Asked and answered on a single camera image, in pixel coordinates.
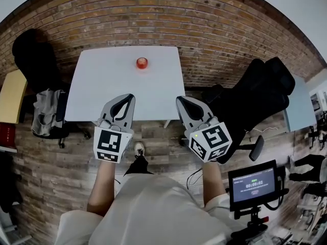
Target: white table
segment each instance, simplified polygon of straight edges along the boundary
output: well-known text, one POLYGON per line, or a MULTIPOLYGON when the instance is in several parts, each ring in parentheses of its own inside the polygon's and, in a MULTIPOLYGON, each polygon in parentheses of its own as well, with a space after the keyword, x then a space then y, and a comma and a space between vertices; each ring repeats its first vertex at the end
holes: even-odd
POLYGON ((83 51, 65 120, 96 121, 108 101, 126 93, 135 96, 133 120, 179 119, 176 97, 185 95, 185 90, 177 48, 123 46, 83 51), (140 57, 148 60, 144 70, 136 67, 140 57))

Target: wooden floor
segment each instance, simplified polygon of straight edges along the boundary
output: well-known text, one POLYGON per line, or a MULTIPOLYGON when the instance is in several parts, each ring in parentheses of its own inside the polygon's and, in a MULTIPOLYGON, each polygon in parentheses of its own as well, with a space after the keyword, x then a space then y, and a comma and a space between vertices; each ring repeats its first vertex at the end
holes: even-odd
MULTIPOLYGON (((53 244, 56 238, 60 215, 70 210, 86 208, 86 203, 93 187, 98 161, 93 158, 92 139, 85 140, 80 133, 71 133, 65 141, 65 148, 60 149, 56 140, 44 140, 33 136, 31 117, 26 117, 24 124, 16 127, 17 155, 14 156, 14 170, 22 175, 17 183, 24 203, 14 206, 13 215, 22 234, 31 234, 33 239, 28 244, 53 244)), ((178 144, 178 137, 184 128, 180 121, 172 121, 167 129, 164 121, 136 121, 133 141, 142 141, 149 161, 148 170, 175 179, 186 184, 187 177, 201 167, 202 162, 190 150, 178 144)), ((94 125, 82 125, 91 134, 94 125)), ((281 114, 270 117, 257 126, 259 130, 266 127, 285 127, 281 114)), ((274 135, 278 130, 271 129, 263 133, 266 138, 264 150, 256 163, 276 159, 284 163, 288 155, 299 159, 309 153, 309 141, 303 140, 303 131, 274 135)), ((255 141, 258 131, 249 132, 246 141, 255 141)), ((319 153, 318 144, 311 153, 319 153)), ((224 183, 227 185, 227 172, 253 165, 247 151, 236 151, 234 156, 221 165, 224 183)), ((133 144, 126 157, 116 168, 119 180, 129 164, 134 160, 133 144)), ((192 183, 201 176, 194 176, 192 183)), ((287 184, 291 193, 286 197, 278 217, 270 222, 270 227, 283 226, 291 228, 298 217, 296 204, 304 185, 287 184)), ((202 179, 190 187, 199 202, 202 202, 202 179)))

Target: chair wheel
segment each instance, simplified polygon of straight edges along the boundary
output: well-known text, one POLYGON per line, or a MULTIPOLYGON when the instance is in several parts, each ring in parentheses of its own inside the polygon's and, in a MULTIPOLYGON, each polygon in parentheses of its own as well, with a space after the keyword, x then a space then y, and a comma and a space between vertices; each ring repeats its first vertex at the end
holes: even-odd
POLYGON ((89 132, 85 132, 85 133, 84 133, 84 139, 85 139, 85 140, 90 140, 90 139, 91 139, 91 135, 90 135, 89 132))

